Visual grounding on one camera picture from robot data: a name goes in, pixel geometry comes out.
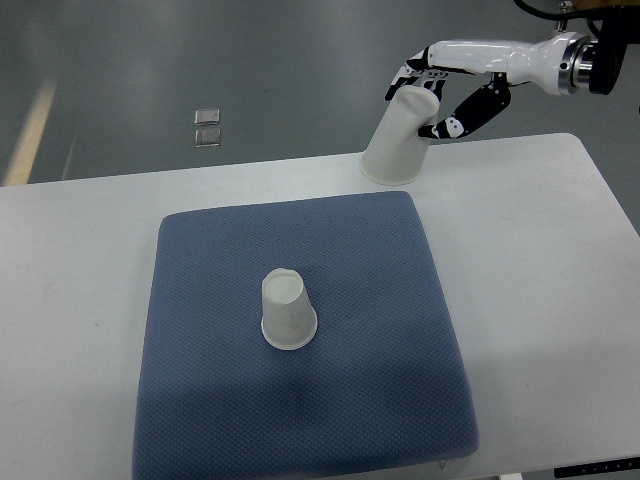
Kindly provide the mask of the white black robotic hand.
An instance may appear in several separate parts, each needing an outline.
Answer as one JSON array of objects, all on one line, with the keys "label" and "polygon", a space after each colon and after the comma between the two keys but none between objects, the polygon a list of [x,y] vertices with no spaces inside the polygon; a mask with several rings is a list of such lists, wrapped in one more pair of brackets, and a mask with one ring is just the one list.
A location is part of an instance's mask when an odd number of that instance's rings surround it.
[{"label": "white black robotic hand", "polygon": [[428,139],[466,137],[503,112],[511,102],[511,85],[533,83],[551,95],[569,95],[589,86],[596,41],[564,32],[539,42],[507,40],[443,40],[406,61],[384,99],[391,101],[404,86],[415,85],[442,99],[447,72],[492,74],[448,117],[418,129]]}]

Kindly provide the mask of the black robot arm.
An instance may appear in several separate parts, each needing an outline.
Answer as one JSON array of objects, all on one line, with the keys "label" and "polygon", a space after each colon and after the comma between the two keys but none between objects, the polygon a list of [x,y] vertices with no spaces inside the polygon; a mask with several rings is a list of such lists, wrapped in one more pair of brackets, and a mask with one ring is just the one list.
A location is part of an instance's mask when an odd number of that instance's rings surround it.
[{"label": "black robot arm", "polygon": [[509,106],[512,88],[521,84],[535,84],[550,95],[571,95],[581,88],[597,95],[611,93],[628,46],[639,42],[638,2],[563,1],[556,12],[525,1],[517,5],[534,17],[555,22],[554,35],[538,43],[441,40],[398,70],[386,100],[405,86],[421,86],[440,97],[453,73],[489,78],[448,117],[421,125],[420,137],[458,139],[474,133]]}]

